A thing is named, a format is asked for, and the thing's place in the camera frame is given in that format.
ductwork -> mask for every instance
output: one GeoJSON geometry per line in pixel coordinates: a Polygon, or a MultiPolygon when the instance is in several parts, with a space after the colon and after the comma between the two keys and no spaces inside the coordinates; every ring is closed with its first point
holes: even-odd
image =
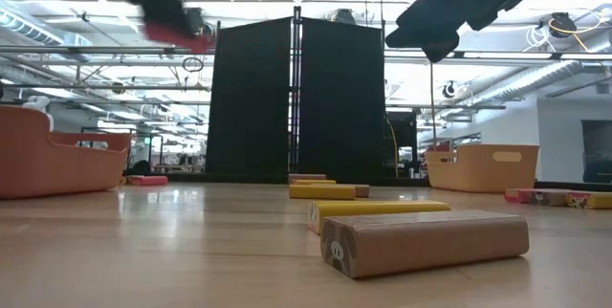
{"type": "MultiPolygon", "coordinates": [[[[592,41],[588,41],[586,46],[591,49],[592,53],[611,53],[611,33],[605,33],[592,41]]],[[[459,101],[458,104],[475,105],[492,101],[508,101],[574,77],[583,70],[584,66],[580,60],[562,60],[544,67],[526,69],[494,84],[473,97],[459,101]]],[[[442,112],[441,116],[446,116],[452,112],[442,112]]]]}
{"type": "Polygon", "coordinates": [[[9,3],[0,0],[0,27],[21,35],[47,46],[59,46],[63,44],[61,37],[53,34],[42,23],[37,20],[21,15],[9,3]]]}
{"type": "MultiPolygon", "coordinates": [[[[0,0],[0,28],[19,33],[30,40],[45,46],[91,46],[92,42],[77,33],[50,29],[36,18],[20,12],[15,7],[0,0]]],[[[79,62],[86,62],[90,55],[62,55],[79,62]]]]}

ceiling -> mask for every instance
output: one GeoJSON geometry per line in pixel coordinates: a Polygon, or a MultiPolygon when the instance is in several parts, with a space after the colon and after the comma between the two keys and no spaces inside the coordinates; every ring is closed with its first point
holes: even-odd
{"type": "MultiPolygon", "coordinates": [[[[2,0],[9,3],[12,8],[33,20],[42,22],[42,25],[53,33],[78,33],[90,40],[94,46],[162,46],[162,44],[148,41],[142,34],[140,21],[141,11],[126,0],[2,0]],[[84,22],[81,16],[86,13],[89,23],[84,22]]],[[[185,0],[187,7],[198,7],[203,10],[204,19],[211,25],[221,22],[223,28],[249,24],[257,21],[290,16],[293,7],[302,7],[302,15],[307,17],[326,18],[337,9],[351,9],[358,24],[370,27],[381,27],[384,20],[386,33],[394,30],[394,20],[415,0],[185,0]]],[[[542,42],[541,46],[532,46],[535,40],[542,37],[533,34],[533,28],[540,20],[550,19],[553,12],[569,12],[580,30],[588,30],[599,26],[581,36],[582,40],[596,37],[608,32],[610,24],[607,22],[612,16],[610,0],[525,0],[514,10],[500,14],[499,18],[482,32],[473,32],[462,28],[460,33],[460,51],[483,52],[549,52],[553,49],[559,52],[580,51],[580,46],[574,37],[567,39],[550,38],[550,42],[542,42]]],[[[1,31],[0,39],[3,45],[34,45],[30,40],[20,35],[1,31]]],[[[39,56],[23,56],[27,60],[40,60],[39,56]]],[[[174,59],[146,56],[127,55],[122,60],[159,61],[158,66],[111,66],[103,71],[95,72],[90,77],[91,84],[103,84],[108,81],[129,82],[137,85],[165,85],[177,84],[180,79],[189,77],[188,84],[201,84],[209,86],[212,80],[212,56],[204,57],[205,68],[202,72],[189,74],[176,63],[182,58],[174,59]],[[176,67],[173,73],[167,66],[176,67]]],[[[96,55],[94,62],[119,60],[108,55],[96,55]]],[[[507,63],[508,65],[478,62],[478,65],[466,63],[445,63],[434,67],[435,99],[444,103],[446,98],[441,88],[449,82],[463,87],[466,94],[493,84],[502,77],[515,73],[527,64],[520,61],[507,63]]],[[[65,65],[48,66],[49,70],[59,73],[66,79],[74,79],[76,67],[65,65]]],[[[90,75],[98,66],[83,67],[82,75],[90,75]]],[[[430,70],[427,64],[393,62],[389,60],[385,67],[385,78],[391,92],[389,103],[393,104],[426,104],[429,99],[430,70]]],[[[140,91],[127,92],[124,95],[96,93],[88,99],[158,99],[159,101],[194,101],[206,103],[210,93],[206,91],[140,91]]],[[[131,109],[142,111],[140,106],[131,109]]],[[[207,108],[196,111],[202,118],[207,117],[207,108]]]]}

wooden block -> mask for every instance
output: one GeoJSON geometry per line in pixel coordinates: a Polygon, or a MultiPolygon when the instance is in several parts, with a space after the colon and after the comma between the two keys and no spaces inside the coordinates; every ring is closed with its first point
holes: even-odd
{"type": "Polygon", "coordinates": [[[291,182],[292,185],[333,185],[336,180],[309,180],[309,179],[297,179],[291,182]]]}
{"type": "Polygon", "coordinates": [[[448,204],[434,201],[311,202],[308,205],[308,228],[316,234],[320,234],[324,219],[331,216],[357,216],[445,210],[450,210],[448,204]]]}
{"type": "Polygon", "coordinates": [[[338,185],[290,185],[289,197],[294,199],[354,200],[356,189],[338,185]]]}
{"type": "Polygon", "coordinates": [[[566,195],[568,207],[579,209],[612,209],[612,193],[571,191],[566,195]]]}
{"type": "MultiPolygon", "coordinates": [[[[329,184],[311,184],[311,185],[329,185],[329,184]]],[[[355,194],[357,198],[369,198],[370,197],[370,186],[369,185],[338,185],[338,186],[349,186],[355,188],[355,194]]]]}
{"type": "Polygon", "coordinates": [[[327,175],[325,174],[289,174],[289,184],[293,180],[326,180],[327,175]]]}
{"type": "Polygon", "coordinates": [[[506,188],[504,199],[508,203],[529,204],[530,189],[506,188]]]}
{"type": "Polygon", "coordinates": [[[480,210],[326,218],[323,259],[351,278],[518,256],[529,250],[521,216],[480,210]]]}
{"type": "Polygon", "coordinates": [[[543,207],[567,207],[567,189],[534,188],[529,190],[529,203],[543,207]]]}

wooden floor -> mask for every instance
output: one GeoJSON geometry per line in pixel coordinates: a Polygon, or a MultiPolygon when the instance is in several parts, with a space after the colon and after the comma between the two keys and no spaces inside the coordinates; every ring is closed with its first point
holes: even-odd
{"type": "Polygon", "coordinates": [[[374,195],[524,215],[532,248],[524,258],[354,281],[323,263],[307,202],[287,199],[286,187],[126,187],[0,202],[0,307],[610,306],[610,211],[422,188],[374,195]]]}

yellow block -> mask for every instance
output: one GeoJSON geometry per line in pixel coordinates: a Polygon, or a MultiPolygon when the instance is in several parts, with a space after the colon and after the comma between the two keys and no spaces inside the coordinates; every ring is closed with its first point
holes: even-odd
{"type": "Polygon", "coordinates": [[[570,192],[565,200],[570,208],[612,209],[612,193],[570,192]]]}
{"type": "Polygon", "coordinates": [[[446,211],[450,206],[435,201],[355,201],[311,202],[308,205],[308,228],[320,234],[325,217],[358,216],[367,214],[388,214],[426,211],[446,211]]]}
{"type": "Polygon", "coordinates": [[[292,180],[292,185],[333,185],[336,180],[311,180],[311,179],[296,179],[292,180]]]}
{"type": "Polygon", "coordinates": [[[354,200],[356,188],[336,185],[290,185],[289,197],[297,199],[354,200]]]}

